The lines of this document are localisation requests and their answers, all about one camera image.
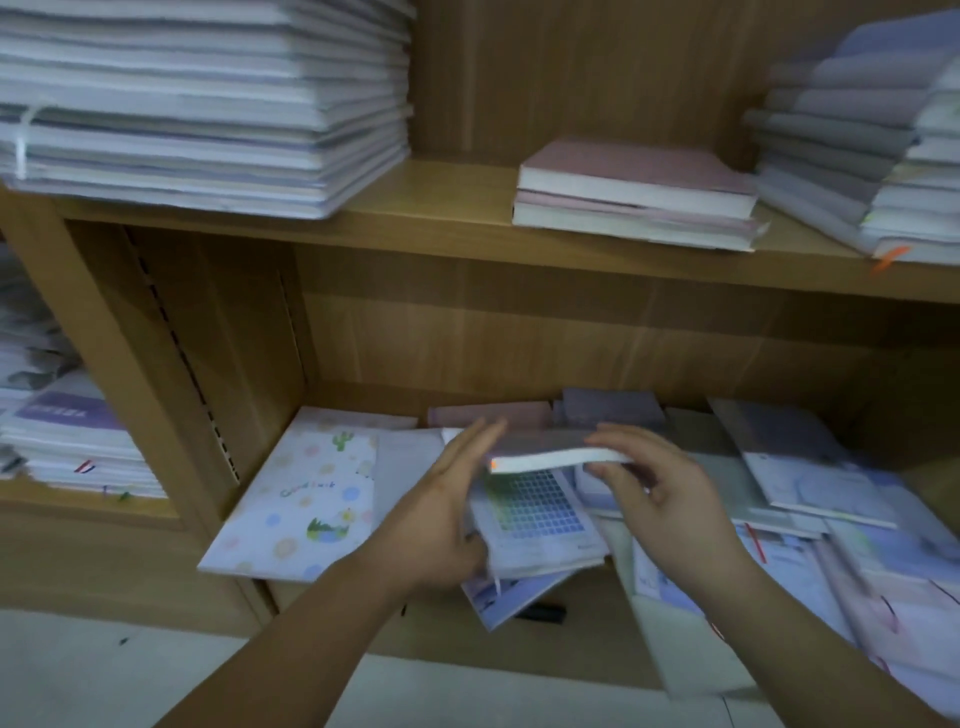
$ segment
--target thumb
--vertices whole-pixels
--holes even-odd
[[[607,483],[632,531],[645,530],[644,526],[652,524],[657,507],[626,468],[619,463],[590,463],[587,470]]]
[[[487,544],[480,537],[479,533],[472,533],[457,549],[456,570],[460,574],[460,581],[477,574],[483,573],[487,569]]]

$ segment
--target shelf board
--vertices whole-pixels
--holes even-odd
[[[24,474],[0,480],[0,511],[174,530],[183,528],[173,503],[166,498],[129,496],[121,500],[118,496],[52,488]]]
[[[409,160],[329,220],[284,220],[57,198],[69,220],[121,223],[298,243],[473,258],[668,279],[888,299],[960,303],[960,269],[875,261],[759,206],[770,222],[751,254],[704,251],[511,225],[516,169]]]

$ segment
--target polka dot cover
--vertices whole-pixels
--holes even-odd
[[[301,408],[198,568],[314,581],[371,534],[379,434],[416,425],[413,417]]]

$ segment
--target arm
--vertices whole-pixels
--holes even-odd
[[[487,547],[462,532],[467,492],[503,423],[475,423],[356,551],[204,680],[158,728],[316,728],[368,645],[411,592],[452,587],[483,569]]]
[[[619,465],[590,467],[611,487],[644,551],[704,610],[785,725],[951,725],[757,565],[707,474],[679,448],[623,425],[601,425],[588,442],[648,472],[649,495]]]

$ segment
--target pink book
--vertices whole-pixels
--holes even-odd
[[[758,234],[769,224],[761,223],[753,218],[738,220],[735,217],[721,217],[719,215],[698,215],[693,212],[674,212],[668,209],[655,207],[641,207],[637,205],[619,205],[617,203],[603,203],[597,200],[584,200],[579,197],[565,197],[564,195],[548,195],[545,192],[528,192],[520,189],[516,192],[515,203],[525,205],[540,205],[544,207],[559,207],[561,209],[575,209],[583,212],[601,212],[614,215],[630,215],[646,220],[662,223],[676,223],[694,228],[716,229],[739,232],[744,235]]]
[[[615,141],[553,141],[520,166],[521,190],[621,205],[749,218],[756,192],[702,149]]]
[[[426,421],[430,427],[469,427],[481,417],[486,417],[488,422],[505,417],[510,429],[546,429],[553,424],[553,410],[546,401],[430,407]]]

